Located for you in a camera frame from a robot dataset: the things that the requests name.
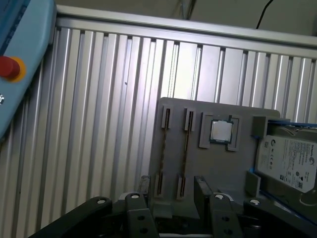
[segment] metal bolt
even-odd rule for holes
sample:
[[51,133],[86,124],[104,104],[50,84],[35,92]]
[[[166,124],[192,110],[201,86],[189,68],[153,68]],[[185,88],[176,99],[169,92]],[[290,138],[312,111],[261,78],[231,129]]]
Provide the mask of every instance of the metal bolt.
[[0,94],[0,105],[2,105],[3,103],[4,103],[4,96]]
[[105,202],[106,202],[105,200],[98,200],[98,201],[97,201],[98,204],[103,204],[103,203],[105,203]]
[[259,201],[254,200],[254,199],[252,199],[250,202],[251,202],[251,203],[253,203],[253,204],[255,204],[255,205],[259,205],[259,204],[260,204],[260,202],[259,202]]
[[218,198],[218,199],[223,199],[223,196],[221,195],[221,194],[217,194],[216,196],[215,196],[215,198]]

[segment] light blue control panel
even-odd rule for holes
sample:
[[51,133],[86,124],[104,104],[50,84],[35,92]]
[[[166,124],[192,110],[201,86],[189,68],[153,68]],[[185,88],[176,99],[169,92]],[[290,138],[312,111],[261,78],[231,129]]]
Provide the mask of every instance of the light blue control panel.
[[55,19],[54,0],[0,0],[0,139],[53,41]]

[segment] ribbed aluminum wall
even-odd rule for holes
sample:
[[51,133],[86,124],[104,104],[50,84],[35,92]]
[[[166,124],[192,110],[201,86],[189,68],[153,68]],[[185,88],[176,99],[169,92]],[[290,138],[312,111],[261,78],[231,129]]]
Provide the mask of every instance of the ribbed aluminum wall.
[[160,97],[317,121],[317,51],[60,18],[0,151],[0,237],[22,238],[148,173]]

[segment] emergency stop button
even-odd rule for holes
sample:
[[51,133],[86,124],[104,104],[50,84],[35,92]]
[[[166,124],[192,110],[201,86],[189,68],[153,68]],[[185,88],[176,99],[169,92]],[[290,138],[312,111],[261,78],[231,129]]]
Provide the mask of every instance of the emergency stop button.
[[20,74],[19,63],[7,56],[0,56],[0,76],[8,80],[15,79]]

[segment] gray wall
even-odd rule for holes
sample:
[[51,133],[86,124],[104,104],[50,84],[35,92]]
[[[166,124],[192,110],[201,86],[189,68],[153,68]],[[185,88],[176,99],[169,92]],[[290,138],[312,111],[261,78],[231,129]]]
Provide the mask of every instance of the gray wall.
[[[268,0],[198,0],[195,21],[255,28]],[[260,29],[316,35],[317,0],[274,0]]]
[[55,0],[57,4],[148,16],[179,18],[178,0]]
[[[57,4],[180,18],[178,0],[55,0]],[[255,28],[268,0],[197,0],[192,20]],[[274,0],[260,29],[317,35],[317,0]]]

